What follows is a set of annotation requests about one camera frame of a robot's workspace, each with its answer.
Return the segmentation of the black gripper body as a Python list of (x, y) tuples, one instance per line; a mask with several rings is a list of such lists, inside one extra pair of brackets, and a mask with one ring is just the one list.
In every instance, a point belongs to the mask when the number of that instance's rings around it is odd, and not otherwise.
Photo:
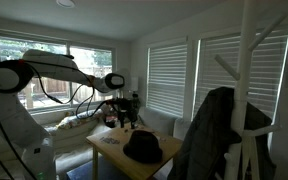
[(106, 100), (105, 103), (117, 112), (121, 128), (125, 125), (125, 119), (131, 122), (132, 129), (135, 128), (135, 122), (137, 121), (137, 115), (140, 109), (140, 100), (137, 94), (133, 93), (131, 99), (113, 98)]

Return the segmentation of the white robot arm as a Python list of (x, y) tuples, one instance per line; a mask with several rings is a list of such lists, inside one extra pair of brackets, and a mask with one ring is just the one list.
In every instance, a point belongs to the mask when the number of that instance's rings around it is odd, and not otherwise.
[(19, 156), (25, 180), (56, 180), (51, 134), (29, 114), (18, 98), (32, 78), (75, 82), (108, 93), (126, 89), (130, 72), (123, 68), (103, 77), (83, 73), (71, 55), (30, 49), (19, 60), (0, 62), (0, 136), (23, 150)]

